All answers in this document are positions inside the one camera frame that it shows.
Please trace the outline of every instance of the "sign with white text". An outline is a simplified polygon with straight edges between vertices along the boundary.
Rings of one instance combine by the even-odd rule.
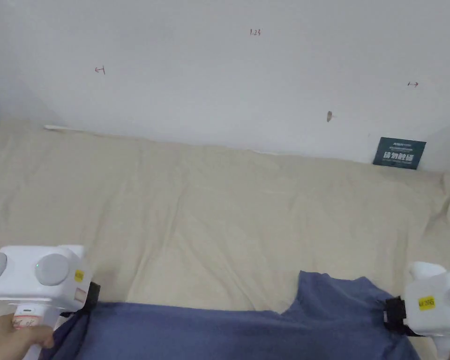
[[[425,141],[383,137],[378,144],[373,165],[416,170],[425,149]]]

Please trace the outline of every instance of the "bed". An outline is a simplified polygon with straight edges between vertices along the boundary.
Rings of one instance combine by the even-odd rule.
[[[14,244],[84,244],[103,301],[283,312],[300,270],[399,295],[409,262],[450,268],[450,174],[3,120]]]

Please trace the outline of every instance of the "blue t-shirt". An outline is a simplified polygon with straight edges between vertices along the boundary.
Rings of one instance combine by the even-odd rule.
[[[419,360],[408,338],[383,324],[390,297],[365,277],[301,272],[283,314],[99,303],[58,328],[57,348],[43,358],[70,360],[79,351],[80,360]]]

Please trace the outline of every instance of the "yellow sticker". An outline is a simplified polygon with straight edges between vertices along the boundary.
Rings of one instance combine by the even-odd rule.
[[[435,299],[433,296],[419,299],[419,307],[421,311],[431,310],[435,308]]]
[[[78,283],[81,283],[83,281],[83,277],[85,276],[85,273],[81,270],[77,270],[75,272],[75,281]]]

